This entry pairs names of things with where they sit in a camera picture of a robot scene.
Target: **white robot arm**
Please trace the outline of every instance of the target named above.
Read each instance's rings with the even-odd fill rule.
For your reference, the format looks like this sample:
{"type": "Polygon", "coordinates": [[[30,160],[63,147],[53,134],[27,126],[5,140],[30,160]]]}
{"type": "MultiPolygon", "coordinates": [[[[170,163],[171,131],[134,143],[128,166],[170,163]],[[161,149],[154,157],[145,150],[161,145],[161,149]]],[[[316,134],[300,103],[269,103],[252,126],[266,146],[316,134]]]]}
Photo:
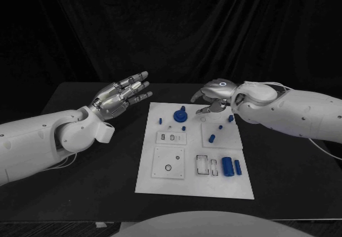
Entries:
{"type": "Polygon", "coordinates": [[[245,81],[238,86],[225,79],[212,80],[191,97],[191,102],[200,96],[212,102],[196,113],[220,112],[229,104],[248,123],[291,136],[342,143],[342,100],[310,91],[278,92],[266,83],[279,85],[245,81]]]}
{"type": "Polygon", "coordinates": [[[128,99],[148,82],[147,72],[111,83],[96,94],[89,106],[77,110],[25,118],[0,125],[0,185],[18,180],[98,142],[108,143],[113,127],[103,122],[115,118],[128,105],[151,92],[128,99]]]}

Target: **black table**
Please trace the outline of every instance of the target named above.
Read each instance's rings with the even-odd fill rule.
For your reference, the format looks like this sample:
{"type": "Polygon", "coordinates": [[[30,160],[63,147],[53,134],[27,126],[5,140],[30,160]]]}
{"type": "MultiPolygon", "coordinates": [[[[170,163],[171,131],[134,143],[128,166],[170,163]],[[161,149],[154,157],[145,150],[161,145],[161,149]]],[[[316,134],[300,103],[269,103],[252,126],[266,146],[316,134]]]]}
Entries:
{"type": "MultiPolygon", "coordinates": [[[[105,85],[62,83],[41,114],[88,105],[105,85]]],[[[0,187],[0,221],[142,221],[193,210],[265,219],[342,218],[342,171],[333,158],[307,139],[248,124],[238,116],[255,200],[134,193],[150,102],[189,103],[200,87],[151,84],[152,97],[108,121],[115,127],[108,144],[95,141],[67,168],[0,187]]]]}

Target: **robotic arm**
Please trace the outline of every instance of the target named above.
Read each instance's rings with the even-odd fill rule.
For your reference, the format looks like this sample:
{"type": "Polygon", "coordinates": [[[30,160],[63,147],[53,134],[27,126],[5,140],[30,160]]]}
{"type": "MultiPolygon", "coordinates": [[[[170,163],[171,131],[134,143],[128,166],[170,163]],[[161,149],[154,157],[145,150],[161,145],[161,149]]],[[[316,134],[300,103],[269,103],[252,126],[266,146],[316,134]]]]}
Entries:
{"type": "Polygon", "coordinates": [[[274,82],[248,82],[235,85],[229,80],[212,80],[194,93],[212,103],[196,114],[220,112],[230,105],[232,113],[243,121],[262,124],[291,136],[342,143],[342,100],[301,90],[275,91],[274,82]]]}
{"type": "Polygon", "coordinates": [[[148,86],[141,83],[147,72],[111,83],[95,95],[92,103],[0,125],[0,185],[18,180],[98,142],[108,143],[113,127],[103,121],[115,118],[129,105],[151,96],[131,97],[148,86]]]}

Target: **circular hole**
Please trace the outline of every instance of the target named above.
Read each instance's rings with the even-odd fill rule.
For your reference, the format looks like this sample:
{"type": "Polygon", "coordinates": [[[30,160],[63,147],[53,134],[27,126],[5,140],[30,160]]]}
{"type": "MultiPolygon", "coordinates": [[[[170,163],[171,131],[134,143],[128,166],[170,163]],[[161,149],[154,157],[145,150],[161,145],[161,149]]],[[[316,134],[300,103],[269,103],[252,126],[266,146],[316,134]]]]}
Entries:
{"type": "Polygon", "coordinates": [[[165,165],[165,170],[170,171],[171,170],[171,166],[167,164],[165,165]]]}

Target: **blue object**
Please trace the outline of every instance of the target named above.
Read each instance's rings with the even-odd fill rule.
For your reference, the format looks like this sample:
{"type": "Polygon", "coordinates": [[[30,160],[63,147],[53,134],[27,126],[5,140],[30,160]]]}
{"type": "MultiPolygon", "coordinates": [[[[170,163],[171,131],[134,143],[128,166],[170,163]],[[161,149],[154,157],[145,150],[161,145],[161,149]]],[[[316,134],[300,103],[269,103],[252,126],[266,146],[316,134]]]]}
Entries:
{"type": "Polygon", "coordinates": [[[233,116],[232,115],[229,115],[227,121],[229,122],[233,121],[233,116]]]}
{"type": "Polygon", "coordinates": [[[222,165],[223,165],[223,174],[225,174],[225,176],[227,176],[227,177],[233,176],[233,168],[232,168],[230,157],[223,157],[222,158],[222,165]]]}
{"type": "Polygon", "coordinates": [[[240,167],[239,167],[238,160],[235,160],[233,163],[235,163],[236,175],[240,175],[242,173],[240,173],[240,167]]]}
{"type": "Polygon", "coordinates": [[[184,122],[187,120],[187,113],[184,111],[184,107],[181,106],[180,110],[177,110],[173,114],[173,119],[177,122],[184,122]]]}
{"type": "Polygon", "coordinates": [[[213,143],[213,139],[214,139],[214,135],[212,134],[209,138],[209,143],[213,143]]]}

